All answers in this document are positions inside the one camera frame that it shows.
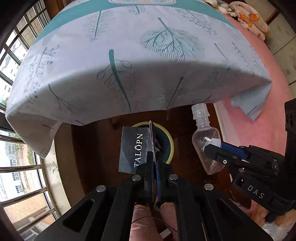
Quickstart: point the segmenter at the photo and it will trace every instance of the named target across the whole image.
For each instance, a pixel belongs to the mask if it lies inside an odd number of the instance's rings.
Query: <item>wooden table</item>
[[[211,126],[220,131],[213,104],[207,104],[207,107]],[[72,125],[75,160],[85,193],[90,192],[99,184],[118,185],[124,178],[130,176],[130,174],[118,172],[122,127],[149,120],[162,125],[171,134],[175,145],[171,164],[176,174],[186,177],[188,181],[196,185],[212,183],[229,198],[247,207],[250,206],[250,199],[230,186],[230,177],[226,168],[213,175],[207,175],[205,172],[192,144],[192,135],[197,127],[193,120],[191,105],[173,108],[169,111],[122,115],[85,126]]]

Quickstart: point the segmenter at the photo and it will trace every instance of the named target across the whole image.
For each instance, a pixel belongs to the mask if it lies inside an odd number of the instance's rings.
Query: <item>leaf pattern tablecloth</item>
[[[270,76],[243,35],[196,0],[76,0],[46,26],[15,77],[6,118],[45,157],[62,122],[232,96],[252,120]]]

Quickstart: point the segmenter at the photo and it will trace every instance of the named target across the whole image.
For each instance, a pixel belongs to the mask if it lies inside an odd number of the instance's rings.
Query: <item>metal screw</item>
[[[106,190],[106,187],[104,185],[100,185],[96,187],[96,191],[97,192],[103,192]]]
[[[212,184],[207,183],[207,184],[205,185],[205,190],[212,191],[213,189],[214,189],[214,186],[213,186]]]
[[[140,175],[133,175],[132,180],[133,181],[139,181],[139,180],[141,180],[141,176]]]
[[[171,174],[168,176],[169,179],[171,180],[177,180],[178,179],[178,175],[177,174]]]

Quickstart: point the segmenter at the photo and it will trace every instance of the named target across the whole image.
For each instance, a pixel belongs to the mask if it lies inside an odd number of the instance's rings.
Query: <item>black wire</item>
[[[142,219],[142,218],[154,218],[154,219],[157,219],[157,220],[161,221],[162,223],[164,223],[165,225],[167,225],[168,227],[170,227],[170,228],[171,228],[172,230],[174,230],[176,233],[178,233],[177,230],[175,230],[174,228],[172,228],[172,227],[171,227],[170,225],[168,225],[166,222],[162,221],[162,220],[159,219],[159,218],[152,217],[152,216],[145,216],[145,217],[138,218],[138,219],[136,219],[135,221],[133,221],[131,224],[133,224],[134,222],[136,222],[136,221],[138,221],[138,220],[140,220],[140,219]]]

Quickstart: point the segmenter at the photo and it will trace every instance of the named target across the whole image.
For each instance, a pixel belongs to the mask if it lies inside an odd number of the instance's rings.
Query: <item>clear plastic bottle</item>
[[[208,118],[210,114],[207,111],[207,105],[205,103],[193,105],[191,108],[193,119],[196,120],[197,125],[197,130],[192,136],[192,143],[205,171],[208,175],[211,175],[221,171],[224,165],[208,158],[203,150],[208,144],[220,147],[220,134],[216,128],[210,126]]]

